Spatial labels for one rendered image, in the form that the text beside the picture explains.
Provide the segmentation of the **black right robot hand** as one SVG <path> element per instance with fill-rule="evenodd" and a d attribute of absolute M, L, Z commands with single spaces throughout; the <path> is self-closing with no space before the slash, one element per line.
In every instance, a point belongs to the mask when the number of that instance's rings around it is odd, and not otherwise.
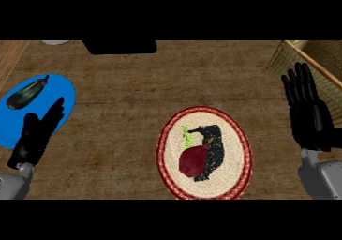
<path fill-rule="evenodd" d="M 342 127 L 333 126 L 306 63 L 294 63 L 294 68 L 281 76 L 281 82 L 294 142 L 306 150 L 328 152 L 331 148 L 342 149 Z"/>

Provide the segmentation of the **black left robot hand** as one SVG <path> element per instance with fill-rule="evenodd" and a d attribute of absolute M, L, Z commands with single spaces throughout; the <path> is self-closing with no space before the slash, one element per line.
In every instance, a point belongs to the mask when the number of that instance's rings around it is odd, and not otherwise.
<path fill-rule="evenodd" d="M 7 166 L 18 169 L 23 163 L 35 165 L 44 153 L 50 136 L 63 117 L 63 97 L 57 99 L 41 119 L 32 112 L 23 117 L 20 137 L 12 149 Z"/>

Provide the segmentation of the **oval woven placemat red rim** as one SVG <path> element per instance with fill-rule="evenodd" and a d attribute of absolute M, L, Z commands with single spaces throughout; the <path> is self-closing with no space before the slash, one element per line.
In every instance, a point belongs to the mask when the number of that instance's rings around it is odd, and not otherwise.
<path fill-rule="evenodd" d="M 196 177 L 178 171 L 181 152 L 213 141 L 205 170 Z M 244 132 L 218 109 L 193 106 L 181 110 L 162 127 L 156 141 L 156 167 L 165 187 L 177 199 L 231 200 L 250 181 L 253 157 Z"/>

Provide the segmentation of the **blue oval plate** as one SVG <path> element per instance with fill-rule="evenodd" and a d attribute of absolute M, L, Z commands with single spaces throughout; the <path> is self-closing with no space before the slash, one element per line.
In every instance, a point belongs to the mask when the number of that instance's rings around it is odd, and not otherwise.
<path fill-rule="evenodd" d="M 35 97 L 29 105 L 20 110 L 12 110 L 6 105 L 7 97 L 34 80 L 48 76 L 47 85 Z M 43 118 L 48 108 L 59 98 L 63 98 L 63 117 L 57 123 L 57 128 L 62 127 L 73 110 L 76 101 L 76 90 L 69 80 L 54 73 L 44 73 L 32 76 L 22 81 L 0 97 L 0 146 L 13 149 L 20 136 L 23 126 L 23 117 L 26 113 L 34 113 L 38 118 Z"/>

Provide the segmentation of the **dark green eggplant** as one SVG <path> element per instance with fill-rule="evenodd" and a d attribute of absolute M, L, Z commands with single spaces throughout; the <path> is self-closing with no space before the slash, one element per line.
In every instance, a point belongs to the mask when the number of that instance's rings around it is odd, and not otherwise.
<path fill-rule="evenodd" d="M 47 82 L 48 76 L 44 76 L 43 78 L 34 80 L 7 97 L 6 105 L 12 110 L 20 110 L 29 105 L 41 93 Z"/>

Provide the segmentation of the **pale grey object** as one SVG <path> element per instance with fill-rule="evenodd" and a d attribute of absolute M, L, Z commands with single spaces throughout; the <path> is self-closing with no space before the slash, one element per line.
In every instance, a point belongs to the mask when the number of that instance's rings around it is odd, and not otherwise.
<path fill-rule="evenodd" d="M 68 43 L 71 40 L 41 40 L 41 42 L 47 45 L 56 46 Z"/>

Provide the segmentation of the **black appliance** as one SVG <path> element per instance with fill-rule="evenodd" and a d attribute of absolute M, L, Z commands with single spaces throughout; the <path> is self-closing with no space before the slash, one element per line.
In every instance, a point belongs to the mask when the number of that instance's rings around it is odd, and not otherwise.
<path fill-rule="evenodd" d="M 93 55 L 156 53 L 156 42 L 153 40 L 84 40 L 82 44 Z"/>

